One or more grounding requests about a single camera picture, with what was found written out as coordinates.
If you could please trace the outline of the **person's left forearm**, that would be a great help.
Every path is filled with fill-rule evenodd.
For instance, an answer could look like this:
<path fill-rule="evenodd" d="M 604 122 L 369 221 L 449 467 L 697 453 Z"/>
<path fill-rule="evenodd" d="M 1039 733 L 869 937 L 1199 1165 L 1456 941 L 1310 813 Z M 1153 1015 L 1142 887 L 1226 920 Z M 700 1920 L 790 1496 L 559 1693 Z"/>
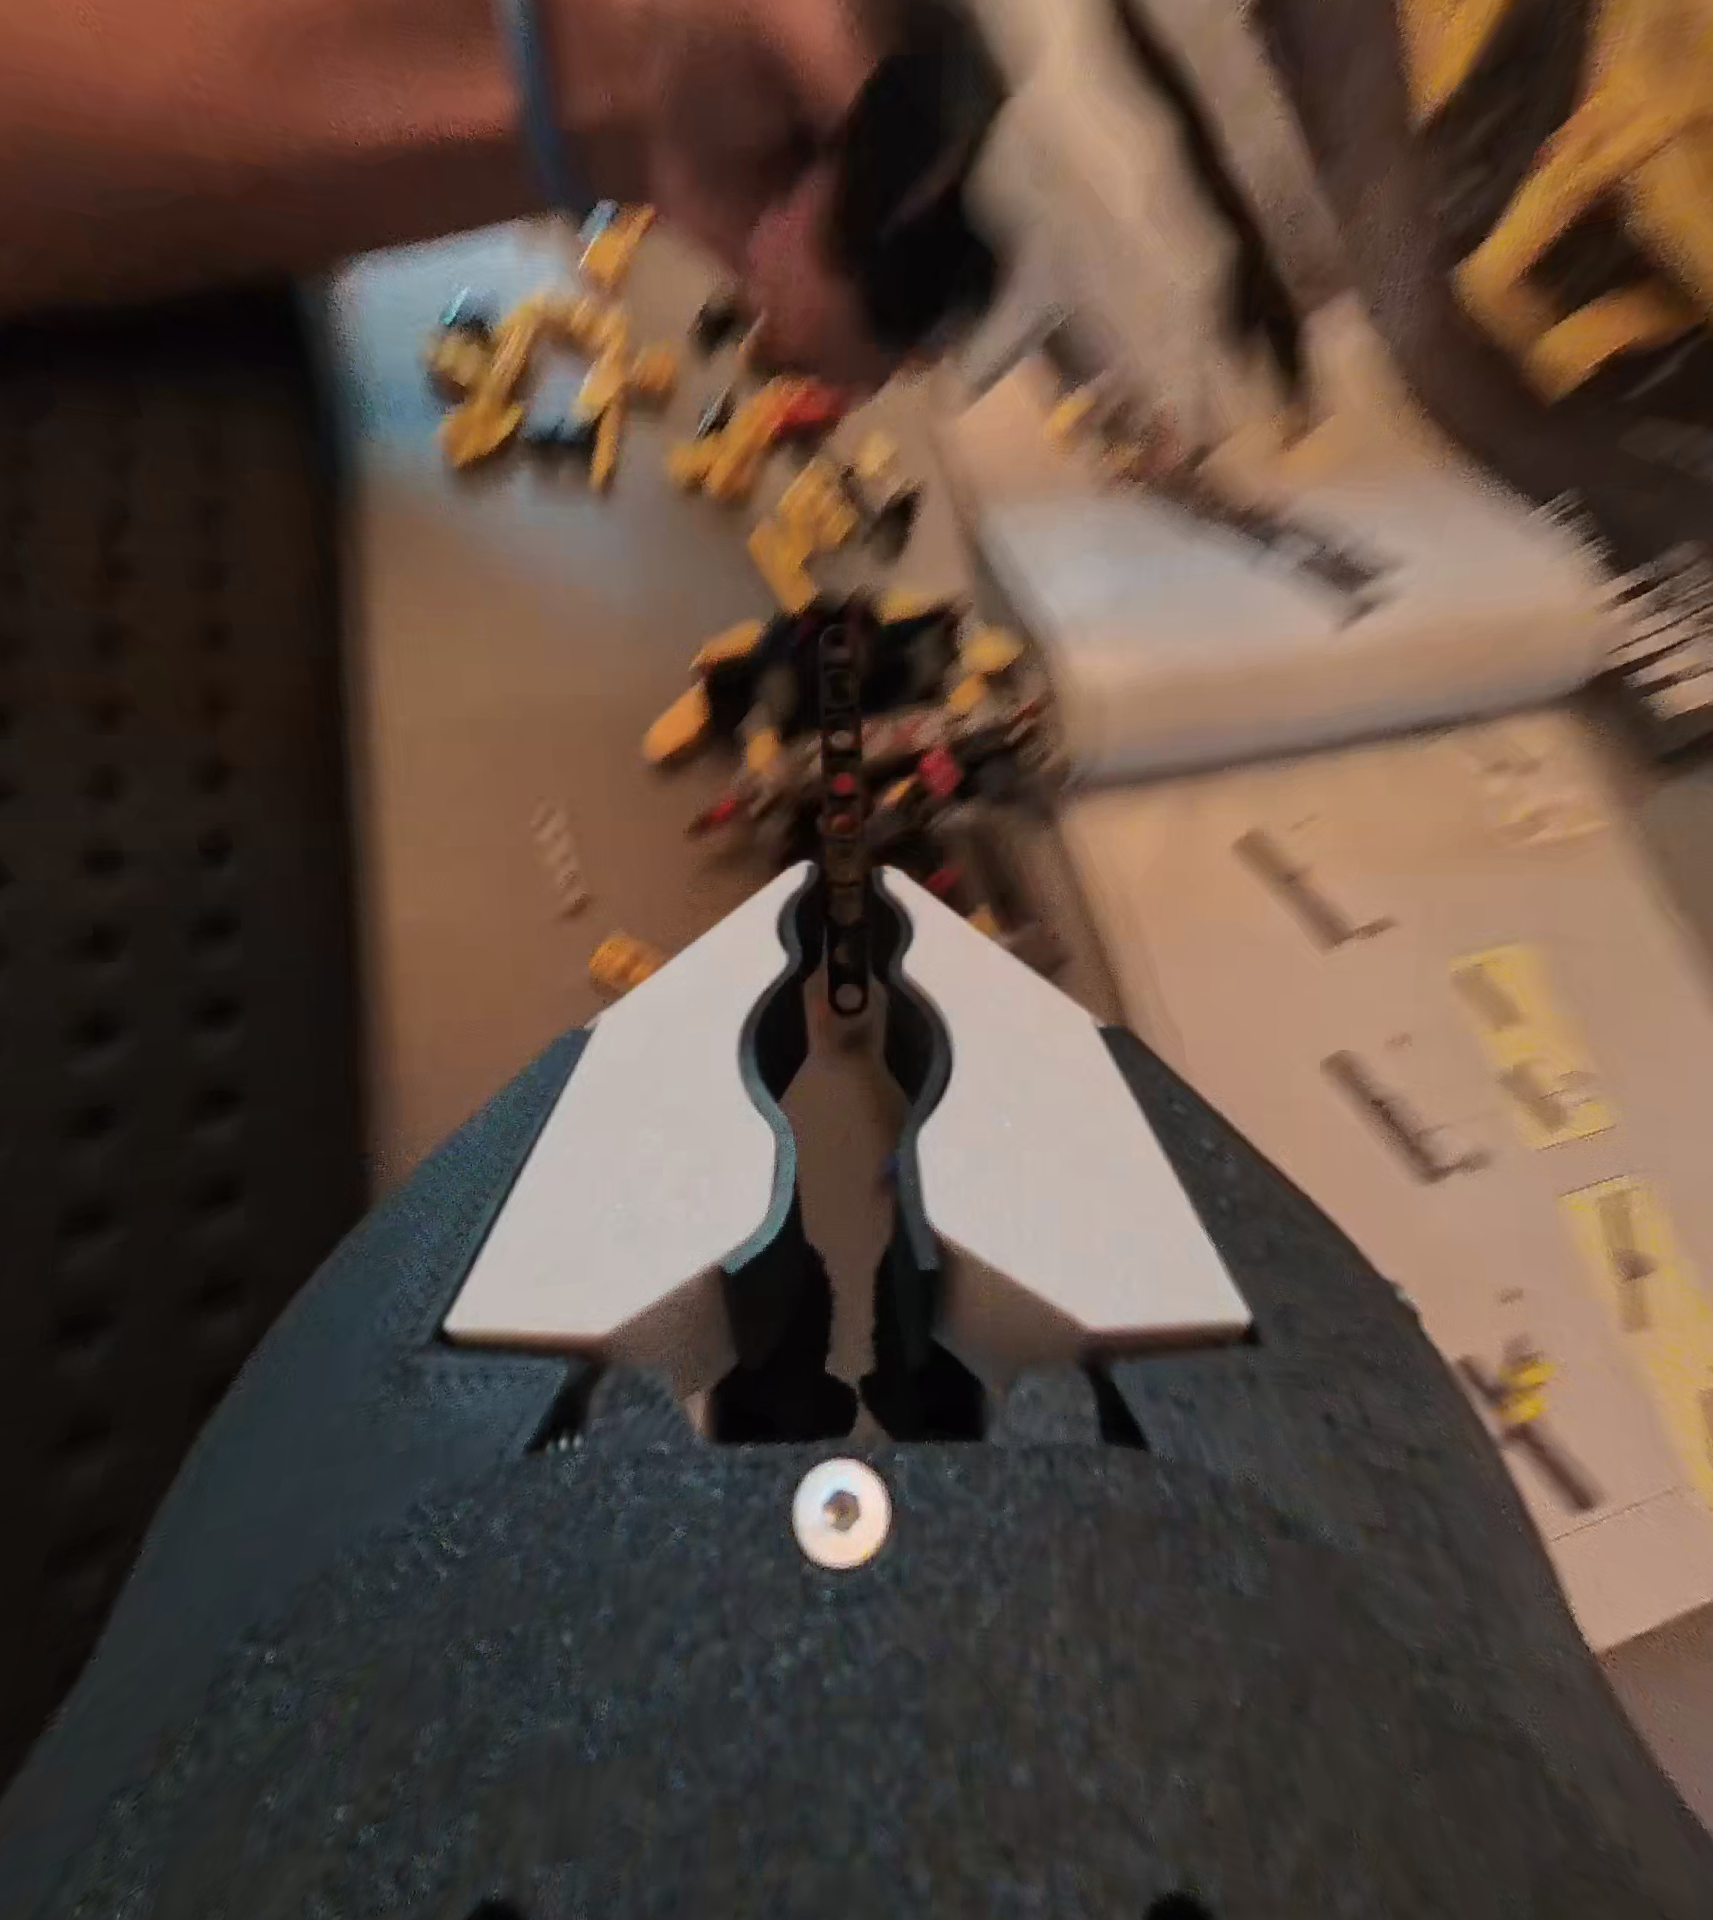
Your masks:
<path fill-rule="evenodd" d="M 527 201 L 492 4 L 0 4 L 0 321 L 303 276 Z"/>

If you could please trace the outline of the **blue wristband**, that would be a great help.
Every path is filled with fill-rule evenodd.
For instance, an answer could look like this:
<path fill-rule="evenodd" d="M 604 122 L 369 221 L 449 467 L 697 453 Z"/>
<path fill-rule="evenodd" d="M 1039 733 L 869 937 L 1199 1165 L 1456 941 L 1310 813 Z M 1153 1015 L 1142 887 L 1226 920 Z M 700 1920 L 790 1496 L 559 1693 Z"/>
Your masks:
<path fill-rule="evenodd" d="M 517 150 L 533 202 L 548 215 L 585 218 L 595 197 L 580 182 L 560 120 L 556 47 L 544 4 L 492 4 L 513 97 Z"/>

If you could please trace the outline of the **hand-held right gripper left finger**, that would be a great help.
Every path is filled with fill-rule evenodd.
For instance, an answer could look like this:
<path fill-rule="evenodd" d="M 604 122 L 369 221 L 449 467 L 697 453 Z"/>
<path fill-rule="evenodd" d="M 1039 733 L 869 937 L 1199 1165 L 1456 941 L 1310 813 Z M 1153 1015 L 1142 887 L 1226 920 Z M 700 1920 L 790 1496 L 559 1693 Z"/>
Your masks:
<path fill-rule="evenodd" d="M 833 1295 L 780 1108 L 809 1055 L 820 870 L 794 863 L 584 1029 L 442 1338 L 654 1373 L 726 1441 L 839 1438 Z"/>

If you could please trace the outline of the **pile of yellow lego connectors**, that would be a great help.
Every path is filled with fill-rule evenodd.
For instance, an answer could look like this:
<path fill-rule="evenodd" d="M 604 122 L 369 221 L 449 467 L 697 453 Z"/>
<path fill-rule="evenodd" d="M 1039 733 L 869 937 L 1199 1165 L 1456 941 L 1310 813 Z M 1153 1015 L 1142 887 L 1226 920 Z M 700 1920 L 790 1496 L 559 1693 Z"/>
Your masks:
<path fill-rule="evenodd" d="M 647 202 L 598 202 L 569 280 L 548 280 L 506 310 L 459 296 L 423 349 L 442 407 L 435 449 L 456 474 L 513 450 L 584 474 L 609 493 L 629 424 L 665 415 L 683 371 L 726 358 L 722 385 L 665 453 L 676 493 L 744 506 L 780 457 L 798 467 L 747 534 L 747 557 L 780 612 L 814 599 L 814 563 L 858 548 L 893 564 L 909 548 L 922 490 L 900 479 L 884 435 L 841 449 L 850 399 L 805 372 L 758 367 L 758 318 L 730 290 L 700 301 L 683 342 L 640 336 L 626 304 L 649 240 Z"/>

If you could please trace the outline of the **lego set box yellow car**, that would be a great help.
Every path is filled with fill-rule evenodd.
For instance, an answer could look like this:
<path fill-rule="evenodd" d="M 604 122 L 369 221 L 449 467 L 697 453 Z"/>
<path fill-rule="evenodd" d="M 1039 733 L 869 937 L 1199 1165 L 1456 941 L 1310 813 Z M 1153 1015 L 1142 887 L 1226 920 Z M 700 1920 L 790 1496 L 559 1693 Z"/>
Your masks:
<path fill-rule="evenodd" d="M 1588 543 L 1598 681 L 1713 751 L 1713 4 L 1256 4 L 1420 403 Z"/>

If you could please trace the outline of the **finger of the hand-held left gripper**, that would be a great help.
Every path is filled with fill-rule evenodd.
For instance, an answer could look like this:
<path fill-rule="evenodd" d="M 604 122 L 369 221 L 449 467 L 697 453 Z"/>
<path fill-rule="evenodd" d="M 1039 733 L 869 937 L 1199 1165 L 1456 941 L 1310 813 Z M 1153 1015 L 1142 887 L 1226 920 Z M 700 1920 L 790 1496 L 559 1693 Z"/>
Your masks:
<path fill-rule="evenodd" d="M 1339 244 L 1256 4 L 976 4 L 1005 83 L 973 396 L 1051 350 L 1133 410 L 1322 410 Z"/>

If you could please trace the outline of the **person's left hand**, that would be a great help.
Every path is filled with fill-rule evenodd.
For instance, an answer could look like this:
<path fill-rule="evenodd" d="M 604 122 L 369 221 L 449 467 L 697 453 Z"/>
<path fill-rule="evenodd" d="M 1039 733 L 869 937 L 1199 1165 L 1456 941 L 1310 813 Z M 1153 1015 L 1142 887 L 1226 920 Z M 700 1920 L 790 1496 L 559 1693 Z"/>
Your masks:
<path fill-rule="evenodd" d="M 965 4 L 544 4 L 591 197 L 640 197 L 722 268 L 757 358 L 864 392 L 893 357 L 826 251 L 832 147 L 894 30 L 978 30 Z"/>

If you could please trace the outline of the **lego car chassis assembly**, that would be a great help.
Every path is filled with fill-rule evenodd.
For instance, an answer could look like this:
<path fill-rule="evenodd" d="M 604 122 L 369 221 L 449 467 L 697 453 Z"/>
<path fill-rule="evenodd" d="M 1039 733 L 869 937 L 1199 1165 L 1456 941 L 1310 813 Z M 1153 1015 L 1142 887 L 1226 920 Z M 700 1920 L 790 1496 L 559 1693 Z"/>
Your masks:
<path fill-rule="evenodd" d="M 814 599 L 712 635 L 647 724 L 654 772 L 726 760 L 688 837 L 752 841 L 775 863 L 826 851 L 832 692 L 854 706 L 864 842 L 1008 948 L 1051 929 L 1011 822 L 1039 801 L 1046 698 L 1025 642 L 962 599 Z"/>

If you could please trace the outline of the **lego instruction booklet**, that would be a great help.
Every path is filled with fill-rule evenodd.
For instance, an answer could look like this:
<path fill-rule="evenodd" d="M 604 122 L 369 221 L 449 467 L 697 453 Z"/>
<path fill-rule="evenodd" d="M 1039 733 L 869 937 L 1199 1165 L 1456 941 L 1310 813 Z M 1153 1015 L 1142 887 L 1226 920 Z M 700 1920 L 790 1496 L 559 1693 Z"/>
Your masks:
<path fill-rule="evenodd" d="M 944 439 L 1036 642 L 1122 1018 L 1399 1284 L 1598 1649 L 1713 1602 L 1713 962 L 1571 702 L 1567 524 L 1420 418 L 1359 301 L 1310 426 L 1110 479 L 1046 362 Z"/>

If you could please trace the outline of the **long black lego beam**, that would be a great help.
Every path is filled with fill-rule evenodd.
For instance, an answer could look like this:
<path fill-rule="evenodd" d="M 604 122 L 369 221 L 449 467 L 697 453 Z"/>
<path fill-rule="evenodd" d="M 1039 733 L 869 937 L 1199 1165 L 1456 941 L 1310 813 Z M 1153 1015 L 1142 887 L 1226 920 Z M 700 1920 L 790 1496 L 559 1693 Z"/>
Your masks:
<path fill-rule="evenodd" d="M 826 1007 L 837 1021 L 868 1012 L 869 848 L 864 774 L 864 667 L 875 637 L 868 596 L 848 596 L 816 642 L 816 920 Z"/>

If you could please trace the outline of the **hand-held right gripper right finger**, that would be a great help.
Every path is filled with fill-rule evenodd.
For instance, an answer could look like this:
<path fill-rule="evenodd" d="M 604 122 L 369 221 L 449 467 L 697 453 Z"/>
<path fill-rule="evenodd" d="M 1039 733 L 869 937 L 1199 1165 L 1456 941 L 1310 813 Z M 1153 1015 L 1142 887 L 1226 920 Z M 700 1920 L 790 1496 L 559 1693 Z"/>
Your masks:
<path fill-rule="evenodd" d="M 1253 1311 L 1122 1072 L 1132 1034 L 900 870 L 872 900 L 905 1112 L 868 1416 L 973 1441 L 1028 1373 L 1246 1341 Z"/>

